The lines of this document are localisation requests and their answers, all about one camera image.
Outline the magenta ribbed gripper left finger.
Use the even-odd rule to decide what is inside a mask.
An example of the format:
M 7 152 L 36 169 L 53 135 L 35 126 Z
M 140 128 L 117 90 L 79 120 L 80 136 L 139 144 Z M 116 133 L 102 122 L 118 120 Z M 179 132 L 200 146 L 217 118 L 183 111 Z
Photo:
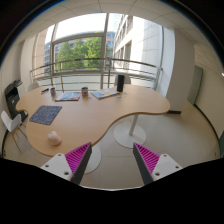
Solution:
M 90 143 L 86 143 L 73 149 L 67 154 L 57 153 L 48 162 L 42 165 L 41 168 L 79 185 L 91 154 L 92 145 Z

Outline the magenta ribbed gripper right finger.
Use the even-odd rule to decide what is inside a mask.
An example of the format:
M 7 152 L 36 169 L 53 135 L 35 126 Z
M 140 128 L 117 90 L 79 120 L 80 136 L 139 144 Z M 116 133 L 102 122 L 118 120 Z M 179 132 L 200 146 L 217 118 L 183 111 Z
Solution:
M 138 143 L 133 144 L 133 154 L 145 185 L 182 169 L 168 154 L 158 154 Z

